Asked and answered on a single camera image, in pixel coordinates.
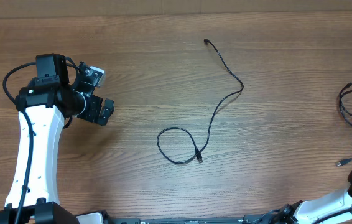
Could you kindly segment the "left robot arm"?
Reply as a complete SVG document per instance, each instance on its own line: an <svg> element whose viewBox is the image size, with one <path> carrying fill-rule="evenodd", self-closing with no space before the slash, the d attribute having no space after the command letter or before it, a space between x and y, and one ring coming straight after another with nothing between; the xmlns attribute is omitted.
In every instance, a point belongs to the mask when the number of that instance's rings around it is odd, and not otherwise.
<svg viewBox="0 0 352 224"><path fill-rule="evenodd" d="M0 210L0 223L110 223L104 210L74 215L60 206L57 190L58 145L73 118L105 126L114 102L93 94L104 70L76 65L60 54L38 55L37 75L17 96L5 89L19 113L20 141L12 186Z"/></svg>

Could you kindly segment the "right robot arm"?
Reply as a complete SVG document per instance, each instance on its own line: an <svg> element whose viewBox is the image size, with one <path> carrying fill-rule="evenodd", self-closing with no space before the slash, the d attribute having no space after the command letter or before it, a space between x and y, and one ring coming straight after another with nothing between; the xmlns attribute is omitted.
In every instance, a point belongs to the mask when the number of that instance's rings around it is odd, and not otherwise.
<svg viewBox="0 0 352 224"><path fill-rule="evenodd" d="M272 216L271 223L343 223L352 220L352 171L349 186L316 200L285 205Z"/></svg>

